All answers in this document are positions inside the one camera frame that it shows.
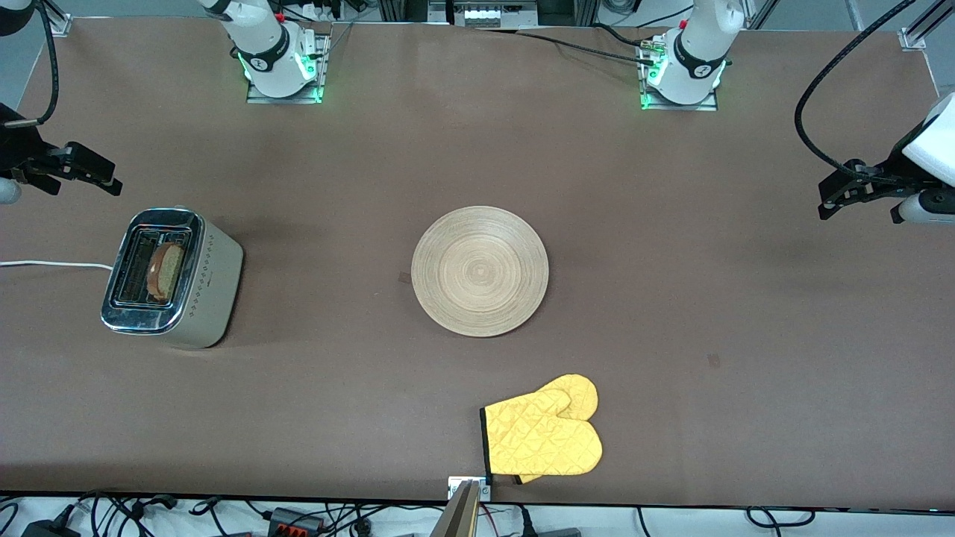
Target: oven mitt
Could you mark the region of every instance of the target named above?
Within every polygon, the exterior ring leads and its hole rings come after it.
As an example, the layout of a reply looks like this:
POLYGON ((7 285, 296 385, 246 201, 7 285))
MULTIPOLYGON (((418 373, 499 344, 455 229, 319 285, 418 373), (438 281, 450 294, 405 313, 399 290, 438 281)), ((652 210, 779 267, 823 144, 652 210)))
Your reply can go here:
POLYGON ((488 476, 519 483, 541 475, 571 476, 597 465, 603 447, 586 420, 597 410, 597 389, 584 376, 565 375, 537 392, 482 408, 488 476))

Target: round plate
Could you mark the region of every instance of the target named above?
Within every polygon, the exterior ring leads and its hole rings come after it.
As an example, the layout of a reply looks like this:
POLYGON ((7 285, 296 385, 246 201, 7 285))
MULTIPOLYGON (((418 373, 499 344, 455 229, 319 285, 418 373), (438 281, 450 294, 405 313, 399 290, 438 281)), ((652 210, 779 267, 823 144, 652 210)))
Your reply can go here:
POLYGON ((489 337, 520 326, 547 290, 541 237, 517 215, 488 206, 442 216, 414 249, 418 302, 444 328, 489 337))

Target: metal mounting plate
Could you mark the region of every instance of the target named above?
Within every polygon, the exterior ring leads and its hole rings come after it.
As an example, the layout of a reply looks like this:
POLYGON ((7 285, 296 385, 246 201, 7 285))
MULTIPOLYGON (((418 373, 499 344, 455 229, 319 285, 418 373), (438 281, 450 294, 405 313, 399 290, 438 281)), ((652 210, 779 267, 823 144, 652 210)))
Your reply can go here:
POLYGON ((909 41, 908 28, 903 28, 897 32, 899 35, 899 44, 902 45, 902 50, 911 53, 914 51, 924 51, 925 50, 925 40, 919 39, 918 41, 912 43, 909 41))
POLYGON ((477 481, 480 483, 480 497, 478 498, 481 502, 490 502, 491 501, 491 485, 487 483, 486 477, 460 477, 452 476, 448 478, 448 500, 451 500, 451 497, 455 495, 457 488, 461 485, 461 482, 464 481, 477 481))
MULTIPOLYGON (((663 36, 654 36, 653 40, 662 40, 663 36)), ((640 47, 636 47, 637 57, 643 59, 652 59, 657 61, 657 65, 660 65, 658 58, 654 57, 652 53, 643 50, 640 47)), ((689 112, 716 112, 717 102, 716 102, 716 90, 710 90, 710 94, 707 95, 702 101, 697 102, 696 104, 678 104, 675 103, 666 97, 660 95, 660 92, 656 88, 647 84, 647 78, 649 77, 649 72, 655 69, 654 67, 649 67, 643 64, 637 64, 637 77, 640 79, 640 108, 643 110, 683 110, 689 112)))
POLYGON ((322 102, 325 95, 325 78, 329 72, 330 43, 329 35, 315 35, 315 53, 318 54, 318 57, 314 61, 314 69, 317 75, 301 90, 288 97, 268 97, 257 90, 252 81, 249 80, 245 102, 251 104, 316 104, 322 102))

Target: toaster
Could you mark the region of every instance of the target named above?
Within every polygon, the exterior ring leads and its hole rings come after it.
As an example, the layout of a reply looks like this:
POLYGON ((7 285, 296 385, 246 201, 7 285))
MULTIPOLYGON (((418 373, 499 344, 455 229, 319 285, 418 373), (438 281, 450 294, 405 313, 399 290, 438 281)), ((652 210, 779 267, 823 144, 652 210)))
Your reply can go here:
POLYGON ((130 222, 103 298, 110 330, 203 349, 222 339, 242 272, 239 243, 185 207, 130 222))

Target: brown table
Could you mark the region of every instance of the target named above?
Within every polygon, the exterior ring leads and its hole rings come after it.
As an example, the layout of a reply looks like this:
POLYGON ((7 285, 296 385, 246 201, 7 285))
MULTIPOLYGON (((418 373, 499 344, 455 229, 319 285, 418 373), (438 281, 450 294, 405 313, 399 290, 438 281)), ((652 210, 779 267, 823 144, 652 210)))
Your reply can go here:
MULTIPOLYGON (((77 21, 42 131, 125 190, 27 190, 2 257, 109 263, 133 214, 186 204, 244 246, 244 276, 225 340, 181 352, 101 325, 103 271, 0 270, 0 487, 440 499, 482 472, 479 407, 578 372, 603 461, 496 499, 955 507, 955 237, 892 225, 890 202, 820 222, 829 170, 792 125, 849 39, 744 32, 720 111, 685 114, 641 111, 621 62, 356 26, 303 107, 246 105, 215 21, 77 21), (551 263, 538 313, 492 339, 398 281, 471 204, 521 215, 551 263)), ((935 99, 920 54, 870 41, 809 106, 840 159, 877 161, 935 99)))

